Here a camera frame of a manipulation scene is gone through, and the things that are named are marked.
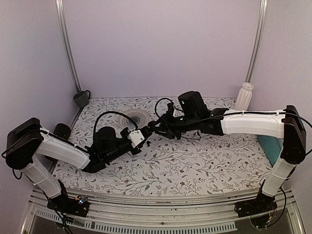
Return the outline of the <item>black earbud charging case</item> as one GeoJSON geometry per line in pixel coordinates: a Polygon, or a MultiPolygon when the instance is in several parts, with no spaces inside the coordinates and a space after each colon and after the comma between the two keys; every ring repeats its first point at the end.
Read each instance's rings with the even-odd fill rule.
{"type": "Polygon", "coordinates": [[[149,127],[149,129],[151,130],[151,131],[156,131],[157,130],[157,127],[156,127],[156,125],[157,125],[157,122],[156,121],[150,121],[149,123],[148,123],[148,127],[149,127]]]}

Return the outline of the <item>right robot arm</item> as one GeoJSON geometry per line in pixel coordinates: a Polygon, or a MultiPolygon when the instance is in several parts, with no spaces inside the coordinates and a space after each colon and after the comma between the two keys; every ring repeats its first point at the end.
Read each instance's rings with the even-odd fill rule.
{"type": "Polygon", "coordinates": [[[235,111],[228,108],[209,110],[198,91],[183,93],[178,101],[183,115],[175,117],[174,105],[168,103],[166,113],[148,124],[155,133],[180,139],[182,133],[199,130],[215,136],[251,134],[283,140],[279,158],[263,182],[258,198],[252,202],[252,208],[257,213],[270,206],[271,197],[276,195],[295,167],[308,155],[303,125],[305,120],[292,105],[284,110],[269,112],[235,111]]]}

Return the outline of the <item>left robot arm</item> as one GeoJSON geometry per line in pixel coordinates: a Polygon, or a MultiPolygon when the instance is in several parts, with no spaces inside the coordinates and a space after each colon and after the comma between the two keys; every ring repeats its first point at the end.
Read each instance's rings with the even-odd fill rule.
{"type": "Polygon", "coordinates": [[[63,212],[69,211],[73,204],[71,198],[62,191],[58,182],[37,160],[37,155],[48,156],[71,164],[87,173],[96,173],[108,166],[113,160],[130,152],[140,153],[140,149],[152,134],[149,127],[121,131],[116,136],[112,127],[103,127],[94,135],[91,147],[81,147],[49,132],[33,117],[7,135],[5,162],[24,173],[34,185],[42,189],[53,199],[53,203],[63,212]]]}

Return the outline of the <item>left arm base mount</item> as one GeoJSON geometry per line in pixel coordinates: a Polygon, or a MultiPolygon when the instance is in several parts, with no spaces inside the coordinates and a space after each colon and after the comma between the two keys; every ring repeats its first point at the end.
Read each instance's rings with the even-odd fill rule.
{"type": "Polygon", "coordinates": [[[82,203],[75,198],[69,198],[65,195],[59,195],[55,198],[49,198],[47,208],[80,217],[86,217],[89,211],[90,203],[83,201],[82,203]]]}

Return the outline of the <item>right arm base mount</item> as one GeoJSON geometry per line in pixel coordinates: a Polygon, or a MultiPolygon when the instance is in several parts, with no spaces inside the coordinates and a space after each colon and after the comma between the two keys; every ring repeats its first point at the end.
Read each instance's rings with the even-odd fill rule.
{"type": "Polygon", "coordinates": [[[251,224],[257,229],[265,229],[270,225],[277,209],[274,198],[254,198],[235,203],[234,211],[239,218],[249,217],[251,224]]]}

